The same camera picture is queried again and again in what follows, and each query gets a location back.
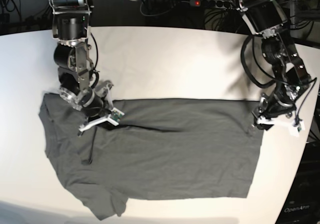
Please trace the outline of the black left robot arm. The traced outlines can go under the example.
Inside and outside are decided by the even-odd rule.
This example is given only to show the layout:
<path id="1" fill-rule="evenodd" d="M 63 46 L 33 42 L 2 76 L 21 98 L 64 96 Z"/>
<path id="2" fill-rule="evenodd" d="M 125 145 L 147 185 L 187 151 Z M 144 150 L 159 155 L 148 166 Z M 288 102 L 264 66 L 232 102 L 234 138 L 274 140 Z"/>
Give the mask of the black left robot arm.
<path id="1" fill-rule="evenodd" d="M 245 39 L 240 60 L 249 80 L 261 89 L 274 86 L 270 95 L 261 94 L 259 105 L 252 111 L 253 126 L 269 130 L 274 125 L 290 128 L 292 132 L 303 129 L 301 109 L 296 102 L 302 95 L 309 96 L 317 79 L 312 78 L 298 54 L 288 29 L 288 18 L 276 0 L 231 0 L 251 34 Z M 245 58 L 249 43 L 260 35 L 261 53 L 271 65 L 273 74 L 267 83 L 259 82 L 250 71 Z"/>

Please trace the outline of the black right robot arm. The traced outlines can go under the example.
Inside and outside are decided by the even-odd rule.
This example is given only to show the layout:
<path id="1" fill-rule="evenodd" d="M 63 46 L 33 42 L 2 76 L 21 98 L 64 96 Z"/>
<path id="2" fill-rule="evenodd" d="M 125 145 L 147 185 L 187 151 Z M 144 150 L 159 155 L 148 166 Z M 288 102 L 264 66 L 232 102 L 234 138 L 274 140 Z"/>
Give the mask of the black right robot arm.
<path id="1" fill-rule="evenodd" d="M 114 107 L 112 82 L 99 82 L 97 62 L 90 57 L 93 0 L 48 0 L 52 8 L 52 36 L 57 40 L 54 61 L 58 65 L 58 93 L 73 109 L 84 113 L 84 132 L 102 123 L 117 126 L 124 113 Z"/>

